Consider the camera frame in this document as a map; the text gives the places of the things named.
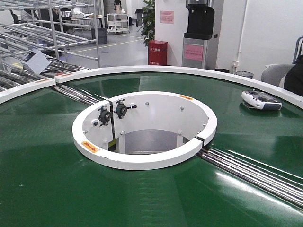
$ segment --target white cart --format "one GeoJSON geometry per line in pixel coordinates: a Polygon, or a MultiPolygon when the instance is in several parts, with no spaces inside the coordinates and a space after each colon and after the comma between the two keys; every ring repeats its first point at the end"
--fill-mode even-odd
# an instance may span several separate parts
{"type": "Polygon", "coordinates": [[[108,33],[129,32],[127,13],[110,13],[107,15],[108,33]]]}

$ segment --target green plant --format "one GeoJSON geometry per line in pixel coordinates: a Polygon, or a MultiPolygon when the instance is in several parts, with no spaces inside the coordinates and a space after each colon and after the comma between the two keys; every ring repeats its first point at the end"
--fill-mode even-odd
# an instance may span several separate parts
{"type": "Polygon", "coordinates": [[[146,6],[143,7],[141,35],[144,36],[144,43],[147,46],[150,40],[155,39],[155,0],[145,0],[144,3],[146,6]]]}

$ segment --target gray electrical box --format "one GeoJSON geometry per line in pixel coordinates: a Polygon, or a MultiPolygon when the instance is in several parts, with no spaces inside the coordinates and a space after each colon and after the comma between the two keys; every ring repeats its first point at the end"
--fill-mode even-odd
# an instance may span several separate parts
{"type": "Polygon", "coordinates": [[[21,61],[21,64],[26,70],[40,74],[50,62],[40,51],[33,50],[21,61]]]}

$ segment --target trash bin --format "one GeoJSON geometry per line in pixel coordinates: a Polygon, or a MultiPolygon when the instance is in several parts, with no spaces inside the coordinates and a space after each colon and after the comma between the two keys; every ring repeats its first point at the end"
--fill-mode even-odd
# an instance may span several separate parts
{"type": "Polygon", "coordinates": [[[238,71],[236,72],[236,75],[246,77],[246,78],[253,78],[254,74],[251,72],[246,72],[246,71],[238,71]]]}
{"type": "MultiPolygon", "coordinates": [[[[91,29],[91,39],[95,39],[95,29],[91,29]]],[[[107,30],[106,28],[98,28],[99,44],[107,44],[107,30]]]]}
{"type": "Polygon", "coordinates": [[[148,42],[148,65],[167,65],[167,44],[157,40],[148,42]]]}
{"type": "Polygon", "coordinates": [[[228,69],[214,69],[214,71],[230,73],[228,69]]]}

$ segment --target red cabinet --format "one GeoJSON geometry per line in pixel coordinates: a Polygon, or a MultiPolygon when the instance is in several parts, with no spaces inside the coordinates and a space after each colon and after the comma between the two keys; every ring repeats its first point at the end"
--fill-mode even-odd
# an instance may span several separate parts
{"type": "Polygon", "coordinates": [[[148,65],[167,65],[167,43],[157,40],[148,42],[148,65]]]}

